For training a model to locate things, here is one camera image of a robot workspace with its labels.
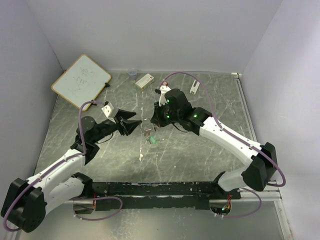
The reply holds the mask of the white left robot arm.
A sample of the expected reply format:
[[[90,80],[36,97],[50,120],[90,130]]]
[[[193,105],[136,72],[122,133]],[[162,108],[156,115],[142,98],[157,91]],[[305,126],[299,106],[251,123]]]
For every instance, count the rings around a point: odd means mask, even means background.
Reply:
[[[34,231],[46,215],[70,199],[89,199],[93,180],[75,173],[87,165],[99,151],[98,141],[119,132],[130,135],[141,123],[133,120],[135,112],[104,107],[107,119],[96,123],[90,116],[78,116],[76,138],[70,148],[41,172],[10,185],[0,212],[3,228],[8,232]]]

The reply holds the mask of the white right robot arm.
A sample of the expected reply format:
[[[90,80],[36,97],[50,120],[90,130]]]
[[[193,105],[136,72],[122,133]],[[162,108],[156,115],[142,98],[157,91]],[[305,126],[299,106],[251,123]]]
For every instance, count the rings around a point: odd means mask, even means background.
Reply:
[[[231,152],[243,167],[222,172],[212,193],[223,199],[230,191],[249,187],[261,192],[276,172],[276,149],[267,142],[260,144],[242,136],[225,124],[215,120],[212,113],[202,107],[192,107],[186,95],[178,88],[161,86],[157,90],[159,101],[154,103],[151,123],[162,128],[179,124],[187,132],[211,140]]]

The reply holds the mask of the silver key bunch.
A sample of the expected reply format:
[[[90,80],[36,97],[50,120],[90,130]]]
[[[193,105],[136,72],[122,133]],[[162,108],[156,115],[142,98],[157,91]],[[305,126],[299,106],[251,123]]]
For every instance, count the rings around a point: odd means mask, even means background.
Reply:
[[[148,129],[143,129],[142,130],[142,134],[144,136],[150,136],[152,133],[156,132],[157,129],[156,128],[148,128]]]

